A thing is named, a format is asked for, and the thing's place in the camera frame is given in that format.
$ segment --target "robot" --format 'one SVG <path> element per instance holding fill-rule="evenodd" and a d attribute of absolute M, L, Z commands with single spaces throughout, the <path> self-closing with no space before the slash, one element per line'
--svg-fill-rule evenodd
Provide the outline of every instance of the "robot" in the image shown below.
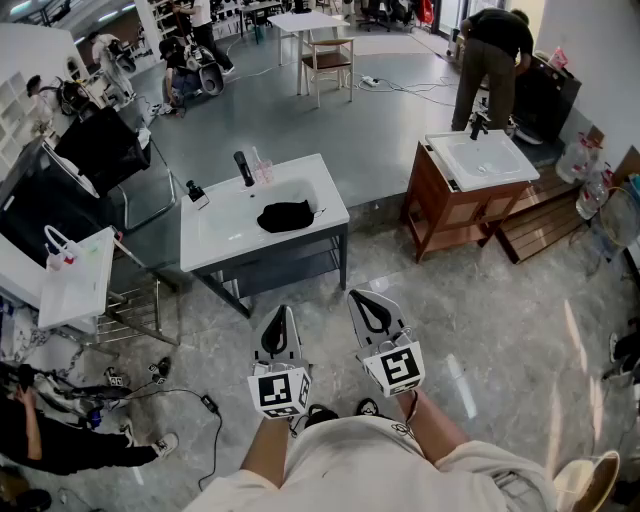
<path fill-rule="evenodd" d="M 425 377 L 420 344 L 398 304 L 367 290 L 351 290 L 347 298 L 360 350 L 356 358 L 385 397 L 419 386 Z M 306 413 L 312 379 L 310 364 L 291 308 L 271 311 L 254 333 L 249 389 L 254 407 L 266 418 L 292 418 Z"/>

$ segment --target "white sink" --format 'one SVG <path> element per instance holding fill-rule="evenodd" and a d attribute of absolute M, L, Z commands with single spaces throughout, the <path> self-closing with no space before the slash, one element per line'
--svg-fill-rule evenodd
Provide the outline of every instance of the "white sink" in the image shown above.
<path fill-rule="evenodd" d="M 427 142 L 444 161 L 463 192 L 507 183 L 536 180 L 538 171 L 503 130 L 427 135 Z"/>
<path fill-rule="evenodd" d="M 237 178 L 204 189 L 209 204 L 201 210 L 189 196 L 181 199 L 180 268 L 184 272 L 349 222 L 347 209 L 319 154 L 274 165 L 273 178 L 268 185 L 256 183 L 247 188 L 238 172 Z M 312 212 L 322 212 L 311 226 L 269 233 L 258 225 L 257 218 L 265 206 L 305 200 Z"/>

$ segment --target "black faucet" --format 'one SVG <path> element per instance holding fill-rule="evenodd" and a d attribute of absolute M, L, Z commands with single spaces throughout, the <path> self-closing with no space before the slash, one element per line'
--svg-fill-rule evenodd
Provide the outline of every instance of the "black faucet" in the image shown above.
<path fill-rule="evenodd" d="M 489 132 L 484 127 L 484 123 L 488 123 L 489 118 L 480 112 L 476 112 L 476 117 L 473 121 L 471 121 L 471 140 L 478 140 L 478 134 L 480 130 L 482 130 L 485 135 Z"/>
<path fill-rule="evenodd" d="M 238 164 L 240 174 L 244 178 L 245 187 L 251 187 L 255 183 L 255 181 L 253 181 L 253 176 L 251 176 L 251 171 L 249 170 L 249 166 L 247 165 L 247 159 L 244 157 L 244 153 L 242 151 L 236 151 L 233 154 L 233 159 Z"/>

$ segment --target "marble floor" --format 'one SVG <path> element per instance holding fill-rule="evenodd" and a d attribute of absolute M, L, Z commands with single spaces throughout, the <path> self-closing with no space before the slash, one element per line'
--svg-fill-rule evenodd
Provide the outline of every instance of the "marble floor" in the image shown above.
<path fill-rule="evenodd" d="M 378 291 L 404 308 L 424 354 L 424 390 L 447 414 L 472 438 L 529 457 L 550 475 L 577 457 L 608 449 L 620 449 L 623 457 L 633 452 L 638 436 L 631 388 L 620 379 L 600 383 L 609 364 L 609 333 L 625 334 L 638 307 L 622 259 L 587 277 L 594 263 L 587 234 L 572 244 L 565 238 L 517 266 L 495 240 L 484 249 L 468 244 L 430 254 L 416 264 L 410 235 L 397 222 L 380 220 L 382 210 L 350 209 L 348 288 Z M 115 361 L 135 388 L 149 380 L 148 364 L 170 355 L 173 370 L 164 387 L 208 393 L 220 405 L 217 475 L 238 468 L 259 423 L 246 383 L 249 341 L 253 326 L 282 303 L 292 306 L 313 363 L 313 402 L 348 415 L 361 398 L 372 396 L 384 414 L 399 417 L 395 403 L 378 394 L 353 356 L 358 344 L 337 272 L 252 302 L 247 321 L 199 283 L 187 285 L 177 300 L 163 304 L 166 331 L 179 337 L 180 347 L 139 338 L 122 344 Z M 452 358 L 469 384 L 473 417 L 449 370 Z M 85 353 L 87 380 L 97 380 L 111 364 L 102 354 Z M 173 431 L 180 437 L 178 450 L 138 475 L 107 468 L 60 478 L 27 470 L 28 478 L 52 493 L 69 487 L 107 511 L 183 509 L 198 494 L 198 479 L 212 469 L 218 420 L 184 393 L 134 401 L 129 409 L 138 437 Z M 54 509 L 86 507 L 70 496 L 66 506 L 56 503 Z"/>

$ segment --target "bathroom sink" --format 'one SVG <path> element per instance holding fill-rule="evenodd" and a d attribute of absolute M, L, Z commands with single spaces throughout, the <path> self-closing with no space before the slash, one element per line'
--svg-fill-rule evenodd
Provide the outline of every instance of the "bathroom sink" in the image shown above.
<path fill-rule="evenodd" d="M 427 135 L 427 142 L 463 192 L 540 177 L 503 130 L 481 132 L 477 140 L 468 132 Z"/>
<path fill-rule="evenodd" d="M 274 165 L 270 184 L 256 183 L 247 188 L 238 176 L 205 188 L 204 192 L 209 204 L 201 210 L 189 196 L 181 200 L 180 268 L 184 272 L 349 221 L 347 209 L 319 154 Z M 258 225 L 257 218 L 265 206 L 305 200 L 312 212 L 322 212 L 311 226 L 269 233 Z"/>

